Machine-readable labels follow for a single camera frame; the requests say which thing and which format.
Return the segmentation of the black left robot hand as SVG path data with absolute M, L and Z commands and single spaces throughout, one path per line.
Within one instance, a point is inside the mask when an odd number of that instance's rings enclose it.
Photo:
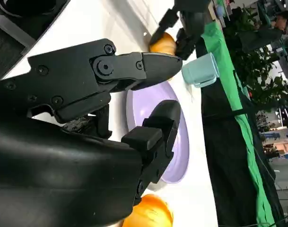
M 165 31 L 180 20 L 183 27 L 176 35 L 175 55 L 187 60 L 204 33 L 204 13 L 208 10 L 209 4 L 209 0 L 175 0 L 174 6 L 166 11 L 153 33 L 150 47 L 160 41 Z

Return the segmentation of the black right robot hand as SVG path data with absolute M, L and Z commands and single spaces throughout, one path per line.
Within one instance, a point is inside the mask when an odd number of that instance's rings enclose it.
M 116 55 L 101 39 L 31 56 L 0 80 L 0 227 L 103 227 L 132 213 L 168 167 L 180 122 L 176 100 L 111 141 L 111 93 L 176 75 L 182 60 Z

